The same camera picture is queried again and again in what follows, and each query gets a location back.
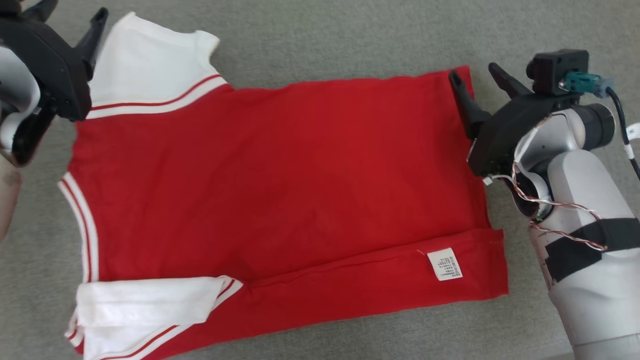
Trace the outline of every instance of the red t-shirt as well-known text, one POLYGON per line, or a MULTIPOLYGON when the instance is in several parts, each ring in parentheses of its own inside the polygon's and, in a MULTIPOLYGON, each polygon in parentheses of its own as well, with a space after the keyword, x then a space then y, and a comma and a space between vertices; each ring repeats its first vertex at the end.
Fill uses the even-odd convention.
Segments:
POLYGON ((447 71, 235 90, 209 65, 217 42, 122 19, 61 187, 84 282, 225 276, 225 300, 204 323, 112 347, 72 320, 86 358, 508 292, 447 71))

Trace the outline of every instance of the black tape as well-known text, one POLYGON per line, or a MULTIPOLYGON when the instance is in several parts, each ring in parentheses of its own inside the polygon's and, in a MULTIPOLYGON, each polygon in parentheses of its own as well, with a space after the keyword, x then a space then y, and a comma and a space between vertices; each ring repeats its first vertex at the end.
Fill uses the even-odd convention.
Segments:
MULTIPOLYGON (((640 222, 636 218, 612 218, 592 222, 571 233, 571 236, 607 246, 607 251, 640 247, 640 222)), ((602 252, 584 243, 562 237, 546 247, 545 261, 555 282, 602 260, 602 252)))

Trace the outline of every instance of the red fabric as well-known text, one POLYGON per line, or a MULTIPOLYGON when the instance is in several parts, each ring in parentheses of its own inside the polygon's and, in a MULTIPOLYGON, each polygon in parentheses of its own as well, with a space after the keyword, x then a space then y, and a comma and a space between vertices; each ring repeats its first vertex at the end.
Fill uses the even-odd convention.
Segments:
POLYGON ((508 292, 447 71, 227 85, 177 111, 77 130, 69 170, 95 219, 100 281, 244 283, 147 359, 508 292), (423 254, 449 247, 463 277, 439 281, 423 254))

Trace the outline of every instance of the black cylindrical cap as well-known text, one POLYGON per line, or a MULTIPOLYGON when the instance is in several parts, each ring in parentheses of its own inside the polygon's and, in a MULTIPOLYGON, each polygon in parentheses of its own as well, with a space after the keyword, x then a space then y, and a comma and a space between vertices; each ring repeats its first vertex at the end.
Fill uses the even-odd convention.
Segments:
POLYGON ((593 150, 607 145, 616 132, 616 120, 609 109, 602 104, 576 105, 572 109, 584 124, 584 150, 593 150))

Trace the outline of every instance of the white sleeve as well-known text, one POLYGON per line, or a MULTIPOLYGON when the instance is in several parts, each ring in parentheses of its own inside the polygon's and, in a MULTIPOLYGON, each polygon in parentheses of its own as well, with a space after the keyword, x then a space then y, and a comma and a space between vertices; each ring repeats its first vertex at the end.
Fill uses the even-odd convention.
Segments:
POLYGON ((127 14, 113 26, 100 52, 90 82, 93 107, 179 98, 218 75, 209 63, 218 42, 204 31, 177 33, 127 14))

